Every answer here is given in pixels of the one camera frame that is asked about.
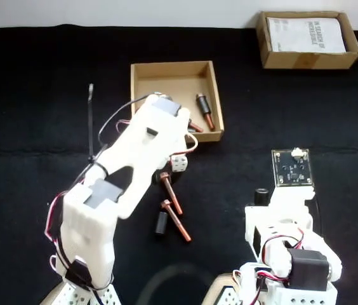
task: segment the black cable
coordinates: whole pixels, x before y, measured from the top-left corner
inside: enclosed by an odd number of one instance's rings
[[[93,294],[95,295],[97,303],[99,303],[100,305],[104,305],[102,299],[100,298],[96,290],[93,290]]]
[[[71,263],[70,263],[69,259],[67,258],[65,251],[63,250],[62,239],[60,237],[60,231],[59,231],[59,235],[58,235],[57,240],[58,240],[59,251],[60,251],[60,253],[62,255],[62,259],[65,261],[65,264],[68,266],[68,268],[66,268],[68,270],[70,265],[71,265]]]
[[[316,205],[316,213],[317,217],[319,218],[319,235],[323,237],[323,221],[321,219],[320,205],[319,200],[317,199],[317,195],[314,195],[314,204]]]
[[[146,94],[146,95],[143,95],[142,97],[140,98],[137,98],[135,100],[130,100],[129,102],[125,103],[124,105],[120,106],[120,108],[117,109],[117,111],[115,113],[113,113],[108,119],[107,121],[103,124],[103,126],[101,127],[101,129],[98,131],[98,134],[97,134],[97,140],[100,144],[100,146],[102,147],[100,149],[100,151],[97,153],[97,155],[95,157],[89,157],[89,160],[90,160],[90,163],[84,168],[84,170],[76,177],[76,179],[73,181],[72,185],[70,186],[69,190],[71,190],[76,183],[78,183],[84,176],[85,173],[88,172],[88,170],[93,166],[93,164],[96,163],[96,160],[98,159],[99,155],[101,155],[102,152],[104,152],[104,150],[106,150],[107,148],[110,147],[110,144],[105,144],[103,143],[102,141],[102,133],[104,131],[104,129],[107,127],[107,125],[110,123],[110,121],[121,111],[123,110],[125,107],[131,105],[131,104],[134,104],[134,103],[137,103],[139,102],[140,100],[143,100],[147,97],[149,97],[151,95],[150,94]]]
[[[107,119],[107,121],[103,124],[103,126],[101,127],[101,129],[98,131],[98,134],[97,134],[97,140],[98,140],[100,146],[106,145],[106,144],[104,144],[103,141],[102,141],[102,133],[103,133],[104,129],[107,127],[107,125],[110,123],[110,121],[111,121],[121,110],[123,110],[125,107],[127,107],[127,106],[129,106],[129,105],[131,105],[131,104],[137,103],[137,102],[139,102],[140,100],[143,100],[143,99],[145,99],[145,98],[147,98],[147,97],[149,97],[149,96],[150,96],[150,94],[146,94],[146,95],[144,95],[144,96],[142,96],[142,97],[140,97],[140,98],[137,98],[137,99],[135,99],[135,100],[130,100],[129,102],[125,103],[125,104],[122,105],[120,108],[118,108],[117,111],[116,111],[115,113],[113,113],[113,114]]]
[[[94,157],[93,162],[87,164],[87,166],[84,168],[84,170],[76,177],[76,179],[73,181],[73,183],[70,185],[69,190],[71,190],[84,176],[85,173],[88,172],[88,170],[96,163],[99,155],[102,154],[102,152],[104,152],[107,149],[107,145],[104,145],[99,152],[97,153],[97,155]]]

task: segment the metal bracket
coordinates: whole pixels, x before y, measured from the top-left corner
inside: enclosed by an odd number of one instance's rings
[[[104,305],[121,305],[117,292],[111,284],[101,299]],[[66,283],[51,305],[88,305],[89,301],[91,305],[99,305],[94,296],[89,299],[87,293],[82,294],[82,289]]]

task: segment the black cylinder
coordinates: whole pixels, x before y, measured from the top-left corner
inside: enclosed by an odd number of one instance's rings
[[[158,221],[156,223],[156,228],[155,228],[155,234],[157,234],[157,235],[165,234],[166,223],[168,221],[168,217],[169,217],[168,213],[159,212]]]
[[[198,95],[196,95],[196,101],[202,114],[211,113],[211,109],[209,103],[207,103],[207,98],[205,95],[199,93]]]
[[[254,193],[254,204],[266,207],[269,204],[269,191],[267,189],[256,189]]]

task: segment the circuit board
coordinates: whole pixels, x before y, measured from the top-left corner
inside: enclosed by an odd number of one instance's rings
[[[277,187],[313,185],[308,149],[273,150],[272,166]]]

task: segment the copper screw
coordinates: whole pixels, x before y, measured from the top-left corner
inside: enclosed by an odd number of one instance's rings
[[[180,207],[178,198],[176,198],[176,195],[173,192],[171,183],[169,182],[169,174],[167,172],[161,173],[161,180],[165,184],[165,187],[166,187],[166,190],[169,193],[169,196],[171,196],[171,199],[172,199],[173,204],[174,204],[174,206],[176,208],[176,211],[178,212],[179,215],[182,215],[183,214],[182,208]]]
[[[204,119],[207,122],[207,125],[209,126],[210,130],[213,131],[215,129],[215,125],[213,124],[213,120],[211,119],[210,113],[206,113],[204,115]]]
[[[179,218],[175,215],[174,211],[171,208],[171,202],[169,200],[164,200],[161,203],[161,207],[168,211],[169,215],[171,216],[173,222],[175,223],[176,227],[181,232],[182,236],[185,238],[187,242],[192,241],[189,233],[186,231],[183,224],[180,222]]]
[[[196,132],[203,132],[203,128],[201,128],[199,125],[196,125],[192,122],[192,120],[189,120],[189,127],[193,128]]]

